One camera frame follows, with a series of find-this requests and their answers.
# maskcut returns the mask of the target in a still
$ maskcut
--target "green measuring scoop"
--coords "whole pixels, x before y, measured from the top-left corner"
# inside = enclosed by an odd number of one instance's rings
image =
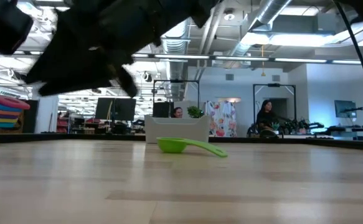
[[[159,148],[165,153],[182,153],[187,146],[197,146],[219,156],[227,157],[228,154],[221,148],[206,142],[183,138],[157,138]]]

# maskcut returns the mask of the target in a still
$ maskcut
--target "floral curtain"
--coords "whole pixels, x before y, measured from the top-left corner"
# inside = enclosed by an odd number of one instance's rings
[[[205,113],[210,116],[210,131],[215,137],[237,137],[237,122],[233,103],[207,101]]]

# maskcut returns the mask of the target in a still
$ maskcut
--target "table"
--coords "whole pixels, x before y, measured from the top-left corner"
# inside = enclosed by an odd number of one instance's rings
[[[144,142],[0,144],[0,223],[363,223],[363,151]]]

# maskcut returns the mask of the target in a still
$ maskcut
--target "green plant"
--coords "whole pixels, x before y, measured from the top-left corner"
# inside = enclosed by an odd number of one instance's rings
[[[200,110],[197,106],[190,106],[187,108],[188,115],[191,118],[201,118],[204,115],[204,112]]]
[[[278,128],[280,128],[280,124],[279,123],[271,123],[271,127],[274,129],[274,131],[277,131]]]

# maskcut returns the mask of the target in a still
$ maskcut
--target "woman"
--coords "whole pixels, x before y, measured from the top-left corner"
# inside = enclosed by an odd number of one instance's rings
[[[171,113],[172,118],[182,118],[182,109],[181,107],[174,108]]]
[[[258,125],[258,129],[259,131],[262,130],[274,130],[271,127],[272,123],[276,123],[278,122],[277,119],[277,115],[271,111],[272,109],[272,104],[270,100],[265,100],[262,104],[262,108],[260,109],[260,111],[257,114],[257,125]]]

